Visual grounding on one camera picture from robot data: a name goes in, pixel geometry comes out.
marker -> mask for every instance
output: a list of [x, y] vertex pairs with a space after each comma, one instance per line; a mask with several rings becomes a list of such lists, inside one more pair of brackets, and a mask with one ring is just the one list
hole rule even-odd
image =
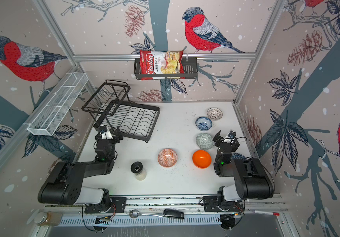
[[256, 214], [264, 214], [264, 215], [274, 215], [274, 216], [279, 216], [278, 212], [265, 212], [265, 211], [257, 211], [257, 210], [252, 210], [253, 213]]

chips bag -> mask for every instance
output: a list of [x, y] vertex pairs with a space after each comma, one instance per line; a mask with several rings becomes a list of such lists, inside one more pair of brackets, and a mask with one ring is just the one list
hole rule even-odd
[[[181, 64], [183, 51], [161, 52], [140, 50], [141, 74], [174, 74], [184, 73]], [[144, 77], [141, 80], [165, 79], [164, 77]]]

green patterned bowl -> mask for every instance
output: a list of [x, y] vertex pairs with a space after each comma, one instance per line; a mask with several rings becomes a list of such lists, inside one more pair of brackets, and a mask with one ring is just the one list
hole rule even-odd
[[196, 145], [202, 150], [211, 149], [214, 146], [212, 136], [206, 133], [201, 133], [196, 137]]

black metal shelf basket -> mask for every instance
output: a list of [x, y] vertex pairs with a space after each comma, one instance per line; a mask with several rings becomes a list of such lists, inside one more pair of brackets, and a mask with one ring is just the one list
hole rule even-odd
[[114, 108], [115, 113], [114, 115], [101, 114], [94, 124], [98, 132], [100, 126], [107, 125], [114, 135], [119, 128], [125, 137], [149, 141], [158, 119], [159, 107], [130, 101], [111, 101], [108, 107]]
[[[101, 114], [113, 115], [129, 90], [130, 86], [126, 82], [106, 80], [82, 106], [82, 110], [89, 112], [95, 121]], [[111, 101], [116, 102], [114, 107], [109, 106]]]
[[198, 76], [198, 64], [197, 58], [182, 58], [182, 66], [184, 73], [171, 73], [171, 74], [141, 74], [140, 59], [134, 60], [134, 74], [137, 80], [141, 80], [144, 77], [159, 79], [159, 77], [165, 79], [195, 79]]

black lid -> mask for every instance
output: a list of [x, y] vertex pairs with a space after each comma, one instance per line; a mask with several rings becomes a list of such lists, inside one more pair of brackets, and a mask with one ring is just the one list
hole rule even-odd
[[132, 171], [132, 173], [134, 174], [140, 173], [142, 171], [142, 163], [139, 161], [136, 161], [130, 167], [130, 171]]

